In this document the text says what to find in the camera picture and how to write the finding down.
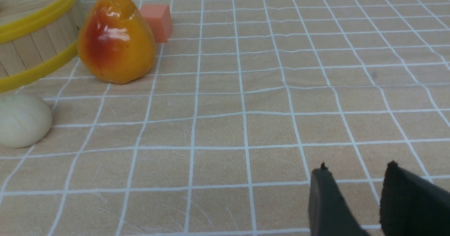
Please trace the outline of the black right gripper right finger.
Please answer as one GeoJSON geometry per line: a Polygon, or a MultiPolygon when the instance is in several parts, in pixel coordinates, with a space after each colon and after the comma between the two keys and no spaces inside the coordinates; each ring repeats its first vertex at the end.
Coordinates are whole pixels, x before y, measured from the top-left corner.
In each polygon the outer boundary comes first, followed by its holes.
{"type": "Polygon", "coordinates": [[[450,194],[392,161],[385,171],[379,215],[386,236],[448,236],[450,194]]]}

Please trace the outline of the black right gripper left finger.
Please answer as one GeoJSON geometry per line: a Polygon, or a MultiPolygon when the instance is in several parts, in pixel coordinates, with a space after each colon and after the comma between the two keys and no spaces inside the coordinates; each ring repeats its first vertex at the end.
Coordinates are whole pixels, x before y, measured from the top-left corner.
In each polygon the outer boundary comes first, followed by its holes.
{"type": "Polygon", "coordinates": [[[311,172],[308,217],[312,236],[369,235],[353,216],[324,162],[311,172]]]}

